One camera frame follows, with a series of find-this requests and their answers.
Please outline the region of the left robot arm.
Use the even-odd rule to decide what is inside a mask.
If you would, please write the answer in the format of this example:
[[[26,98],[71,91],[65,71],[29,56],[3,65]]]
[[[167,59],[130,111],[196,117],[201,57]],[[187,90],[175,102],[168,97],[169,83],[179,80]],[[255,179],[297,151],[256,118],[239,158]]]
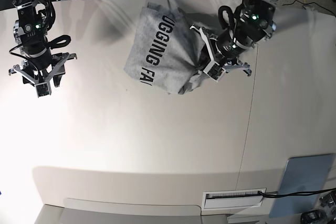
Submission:
[[[215,81],[233,70],[241,70],[250,76],[250,65],[240,60],[240,55],[261,40],[270,39],[276,24],[273,17],[278,0],[241,0],[236,9],[221,6],[218,9],[218,20],[223,32],[211,34],[201,26],[191,26],[205,43],[209,57],[203,72]]]

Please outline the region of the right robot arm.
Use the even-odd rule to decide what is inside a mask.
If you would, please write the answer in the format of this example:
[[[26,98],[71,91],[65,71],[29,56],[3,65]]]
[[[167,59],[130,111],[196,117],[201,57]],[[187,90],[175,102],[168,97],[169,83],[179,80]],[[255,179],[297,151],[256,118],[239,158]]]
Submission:
[[[47,33],[56,20],[51,0],[11,0],[16,7],[18,20],[13,34],[17,45],[9,50],[13,56],[22,58],[20,65],[14,65],[8,74],[22,76],[24,84],[32,85],[38,96],[51,94],[51,86],[60,86],[66,73],[65,63],[77,58],[76,54],[52,54],[51,50],[70,44],[69,35],[61,35],[51,41]]]

